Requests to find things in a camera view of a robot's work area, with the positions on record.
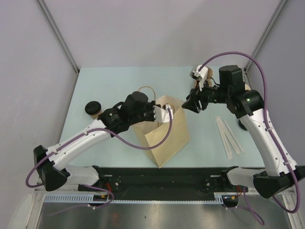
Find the black cup lid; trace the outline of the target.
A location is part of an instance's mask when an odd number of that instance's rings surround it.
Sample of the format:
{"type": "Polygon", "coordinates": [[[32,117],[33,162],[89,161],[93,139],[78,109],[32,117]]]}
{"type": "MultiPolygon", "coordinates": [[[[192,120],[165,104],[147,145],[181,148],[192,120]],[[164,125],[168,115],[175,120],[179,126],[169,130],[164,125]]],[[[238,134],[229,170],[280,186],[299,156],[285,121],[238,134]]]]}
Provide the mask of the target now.
{"type": "Polygon", "coordinates": [[[85,106],[85,112],[88,115],[96,115],[102,110],[102,106],[99,102],[97,101],[90,101],[86,104],[85,106]]]}

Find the brown paper bag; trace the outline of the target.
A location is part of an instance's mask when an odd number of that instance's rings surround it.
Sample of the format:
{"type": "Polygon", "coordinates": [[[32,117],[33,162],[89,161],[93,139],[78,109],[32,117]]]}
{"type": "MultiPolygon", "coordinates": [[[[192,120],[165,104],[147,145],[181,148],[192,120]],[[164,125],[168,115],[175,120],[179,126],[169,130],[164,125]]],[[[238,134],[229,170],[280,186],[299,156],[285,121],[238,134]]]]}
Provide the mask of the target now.
{"type": "Polygon", "coordinates": [[[142,147],[152,147],[160,143],[170,131],[167,139],[159,147],[146,151],[149,159],[161,168],[188,144],[189,132],[186,114],[182,109],[182,100],[163,95],[156,100],[156,103],[171,106],[173,110],[172,127],[169,128],[169,123],[160,122],[141,122],[132,127],[142,147]]]}

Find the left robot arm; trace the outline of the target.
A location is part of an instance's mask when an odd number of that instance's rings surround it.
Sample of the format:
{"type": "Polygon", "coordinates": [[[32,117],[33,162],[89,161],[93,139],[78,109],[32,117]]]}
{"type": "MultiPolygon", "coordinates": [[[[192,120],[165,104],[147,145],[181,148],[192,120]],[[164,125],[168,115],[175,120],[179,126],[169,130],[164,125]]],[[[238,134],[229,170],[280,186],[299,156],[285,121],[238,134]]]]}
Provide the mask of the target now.
{"type": "Polygon", "coordinates": [[[45,148],[39,145],[33,150],[34,168],[41,186],[46,191],[55,191],[72,183],[90,186],[99,191],[105,186],[105,178],[97,166],[71,166],[70,162],[99,142],[118,137],[119,133],[141,123],[157,122],[161,106],[155,100],[149,101],[141,92],[133,92],[125,101],[104,110],[84,130],[56,145],[45,148]]]}

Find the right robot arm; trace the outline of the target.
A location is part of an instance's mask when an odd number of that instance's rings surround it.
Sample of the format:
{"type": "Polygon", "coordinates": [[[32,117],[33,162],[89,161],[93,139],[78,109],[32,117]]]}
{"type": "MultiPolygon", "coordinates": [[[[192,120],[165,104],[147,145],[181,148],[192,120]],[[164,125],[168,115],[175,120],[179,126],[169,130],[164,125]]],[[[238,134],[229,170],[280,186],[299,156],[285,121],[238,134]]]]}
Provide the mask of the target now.
{"type": "Polygon", "coordinates": [[[194,67],[190,76],[197,81],[182,108],[200,113],[209,103],[225,104],[251,135],[262,159],[264,169],[230,167],[223,171],[220,187],[232,191],[237,185],[253,187],[264,198],[270,198],[305,177],[299,166],[283,147],[268,117],[264,117],[264,101],[256,90],[246,88],[243,71],[237,65],[219,68],[219,83],[210,86],[209,68],[194,67]]]}

